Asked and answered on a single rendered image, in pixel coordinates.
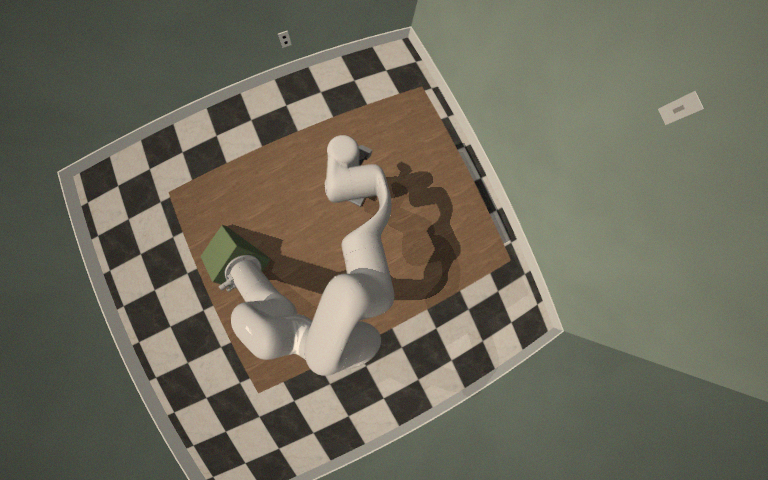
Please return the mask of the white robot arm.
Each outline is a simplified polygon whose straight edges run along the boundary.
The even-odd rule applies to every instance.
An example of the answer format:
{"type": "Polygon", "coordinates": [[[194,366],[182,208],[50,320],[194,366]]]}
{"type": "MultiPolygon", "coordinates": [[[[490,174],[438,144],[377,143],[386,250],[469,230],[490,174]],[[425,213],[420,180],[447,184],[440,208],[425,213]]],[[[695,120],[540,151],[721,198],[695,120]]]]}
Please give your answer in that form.
{"type": "Polygon", "coordinates": [[[230,285],[228,292],[237,288],[244,298],[232,312],[231,325],[256,357],[270,360],[297,354],[314,373],[329,376],[359,367],[378,352],[379,331],[360,320],[388,311],[394,289],[381,241],[391,214],[389,187],[380,166],[362,165],[372,151],[346,135],[336,136],[328,144],[328,199],[337,203],[377,196],[380,206],[370,220],[343,239],[347,274],[328,283],[313,320],[297,314],[294,304],[259,270],[256,257],[242,255],[227,265],[226,282],[218,287],[224,290],[230,285]],[[261,300],[264,302],[254,302],[261,300]]]}

